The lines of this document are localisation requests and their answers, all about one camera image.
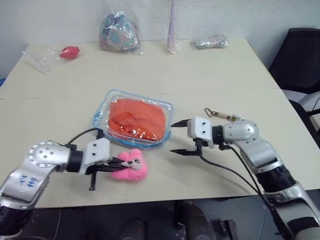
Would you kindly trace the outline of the black office chair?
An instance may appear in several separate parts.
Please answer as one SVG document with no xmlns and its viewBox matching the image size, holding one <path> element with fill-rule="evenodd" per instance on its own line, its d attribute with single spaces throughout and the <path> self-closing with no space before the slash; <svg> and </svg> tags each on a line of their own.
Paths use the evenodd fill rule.
<svg viewBox="0 0 320 240">
<path fill-rule="evenodd" d="M 282 90 L 320 94 L 320 29 L 290 28 L 268 71 Z"/>
</svg>

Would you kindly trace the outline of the pink stick in clear wrapper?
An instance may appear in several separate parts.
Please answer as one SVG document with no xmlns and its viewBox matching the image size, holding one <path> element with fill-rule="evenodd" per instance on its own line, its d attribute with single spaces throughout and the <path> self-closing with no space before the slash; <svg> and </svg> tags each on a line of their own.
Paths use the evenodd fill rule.
<svg viewBox="0 0 320 240">
<path fill-rule="evenodd" d="M 180 0 L 166 0 L 165 12 L 165 49 L 170 55 L 182 52 L 183 46 L 179 40 L 178 30 Z"/>
</svg>

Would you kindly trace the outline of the clear plastic bag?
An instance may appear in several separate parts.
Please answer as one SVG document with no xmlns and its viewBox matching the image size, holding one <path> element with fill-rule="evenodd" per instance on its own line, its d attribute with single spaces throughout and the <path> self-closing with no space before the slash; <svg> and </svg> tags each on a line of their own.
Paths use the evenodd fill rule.
<svg viewBox="0 0 320 240">
<path fill-rule="evenodd" d="M 50 47 L 48 47 L 42 54 L 36 55 L 35 53 L 31 53 L 27 50 L 22 51 L 22 59 L 38 72 L 48 76 L 57 68 L 57 66 L 61 64 L 66 64 L 81 56 L 82 52 L 81 49 L 78 47 L 79 53 L 76 58 L 61 58 L 60 53 L 62 49 L 68 46 L 78 47 L 77 45 L 68 42 L 56 41 L 53 44 L 51 44 Z"/>
</svg>

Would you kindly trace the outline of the clear blue-trimmed plastic pouch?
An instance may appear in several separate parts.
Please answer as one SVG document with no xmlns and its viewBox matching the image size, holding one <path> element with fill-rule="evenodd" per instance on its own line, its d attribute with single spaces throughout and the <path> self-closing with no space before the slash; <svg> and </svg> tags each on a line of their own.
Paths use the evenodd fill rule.
<svg viewBox="0 0 320 240">
<path fill-rule="evenodd" d="M 108 119 L 110 114 L 110 104 L 116 102 L 118 99 L 132 99 L 140 100 L 145 103 L 153 104 L 162 109 L 165 115 L 165 134 L 163 139 L 159 141 L 142 140 L 133 137 L 118 135 L 113 133 L 108 126 Z M 125 92 L 118 89 L 110 90 L 105 96 L 103 102 L 100 104 L 95 115 L 92 118 L 92 124 L 94 127 L 102 129 L 106 137 L 113 142 L 119 143 L 124 146 L 139 149 L 149 149 L 161 146 L 171 134 L 171 123 L 174 115 L 174 106 L 166 101 L 148 98 L 142 95 L 137 95 L 129 92 Z"/>
</svg>

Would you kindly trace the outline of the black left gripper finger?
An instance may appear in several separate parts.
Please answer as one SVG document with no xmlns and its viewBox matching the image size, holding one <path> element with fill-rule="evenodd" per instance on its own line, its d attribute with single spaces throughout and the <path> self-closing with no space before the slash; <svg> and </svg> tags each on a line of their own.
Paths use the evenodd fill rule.
<svg viewBox="0 0 320 240">
<path fill-rule="evenodd" d="M 107 172 L 107 173 L 118 172 L 124 169 L 127 169 L 127 167 L 124 165 L 100 165 L 99 166 L 100 172 Z"/>
<path fill-rule="evenodd" d="M 121 160 L 117 157 L 113 157 L 110 161 L 109 161 L 109 165 L 110 166 L 124 166 L 124 167 L 130 167 L 131 164 L 128 163 L 127 161 Z"/>
</svg>

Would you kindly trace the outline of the bag of colourful cards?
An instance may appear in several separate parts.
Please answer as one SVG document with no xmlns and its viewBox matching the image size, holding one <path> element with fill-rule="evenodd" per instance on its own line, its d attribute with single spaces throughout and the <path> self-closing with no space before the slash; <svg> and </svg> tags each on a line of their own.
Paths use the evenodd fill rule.
<svg viewBox="0 0 320 240">
<path fill-rule="evenodd" d="M 98 30 L 98 43 L 103 51 L 141 54 L 140 13 L 138 4 L 117 0 L 104 5 Z"/>
</svg>

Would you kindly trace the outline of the small wrapped patterned packet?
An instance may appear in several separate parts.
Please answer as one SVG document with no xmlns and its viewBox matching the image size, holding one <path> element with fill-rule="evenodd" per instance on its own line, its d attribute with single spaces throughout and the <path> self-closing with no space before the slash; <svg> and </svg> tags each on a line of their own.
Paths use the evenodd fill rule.
<svg viewBox="0 0 320 240">
<path fill-rule="evenodd" d="M 229 45 L 227 38 L 224 35 L 211 36 L 208 39 L 193 40 L 191 42 L 193 48 L 197 50 L 225 48 Z"/>
</svg>

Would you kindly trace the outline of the orange cloth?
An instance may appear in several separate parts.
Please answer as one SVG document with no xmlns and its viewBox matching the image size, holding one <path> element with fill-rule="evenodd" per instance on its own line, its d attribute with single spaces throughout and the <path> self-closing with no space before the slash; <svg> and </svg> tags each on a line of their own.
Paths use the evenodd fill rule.
<svg viewBox="0 0 320 240">
<path fill-rule="evenodd" d="M 166 117 L 155 104 L 122 98 L 110 104 L 108 126 L 120 136 L 157 142 L 165 136 Z"/>
</svg>

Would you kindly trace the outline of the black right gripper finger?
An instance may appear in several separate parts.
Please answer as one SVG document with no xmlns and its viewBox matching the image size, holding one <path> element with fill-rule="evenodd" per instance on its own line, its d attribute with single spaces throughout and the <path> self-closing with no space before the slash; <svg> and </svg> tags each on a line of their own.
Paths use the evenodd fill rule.
<svg viewBox="0 0 320 240">
<path fill-rule="evenodd" d="M 190 121 L 190 119 L 184 119 L 184 120 L 180 120 L 174 124 L 171 125 L 172 128 L 185 128 L 188 126 L 188 122 Z"/>
<path fill-rule="evenodd" d="M 198 155 L 196 151 L 190 151 L 190 150 L 186 150 L 186 149 L 172 149 L 170 151 L 175 154 L 182 155 L 182 156 L 197 156 Z"/>
</svg>

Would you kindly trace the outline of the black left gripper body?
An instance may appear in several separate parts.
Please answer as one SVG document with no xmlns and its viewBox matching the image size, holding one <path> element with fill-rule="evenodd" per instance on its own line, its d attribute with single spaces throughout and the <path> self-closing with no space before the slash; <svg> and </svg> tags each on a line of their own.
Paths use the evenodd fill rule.
<svg viewBox="0 0 320 240">
<path fill-rule="evenodd" d="M 91 176 L 90 186 L 89 186 L 89 190 L 90 191 L 95 191 L 96 190 L 96 178 L 97 178 L 97 172 L 99 172 L 99 166 L 100 165 L 110 166 L 110 162 L 91 165 L 91 166 L 89 166 L 87 168 L 87 170 L 85 172 L 85 175 L 90 175 Z"/>
</svg>

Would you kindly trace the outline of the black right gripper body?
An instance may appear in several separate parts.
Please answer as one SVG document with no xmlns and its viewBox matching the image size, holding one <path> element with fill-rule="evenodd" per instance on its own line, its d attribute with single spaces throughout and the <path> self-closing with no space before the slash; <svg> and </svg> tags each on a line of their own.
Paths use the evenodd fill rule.
<svg viewBox="0 0 320 240">
<path fill-rule="evenodd" d="M 193 141 L 195 143 L 195 150 L 193 151 L 192 155 L 202 157 L 203 156 L 202 148 L 209 147 L 209 144 L 211 142 L 209 140 L 203 140 L 202 138 L 194 138 Z"/>
</svg>

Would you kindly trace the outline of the pink plush toy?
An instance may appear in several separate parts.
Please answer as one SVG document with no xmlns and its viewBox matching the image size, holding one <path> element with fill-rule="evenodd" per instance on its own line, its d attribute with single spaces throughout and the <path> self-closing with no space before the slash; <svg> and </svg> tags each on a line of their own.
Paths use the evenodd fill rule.
<svg viewBox="0 0 320 240">
<path fill-rule="evenodd" d="M 138 182 L 142 181 L 148 174 L 148 167 L 143 158 L 141 150 L 134 148 L 130 152 L 121 152 L 117 158 L 122 160 L 125 169 L 111 173 L 111 177 L 119 181 Z"/>
</svg>

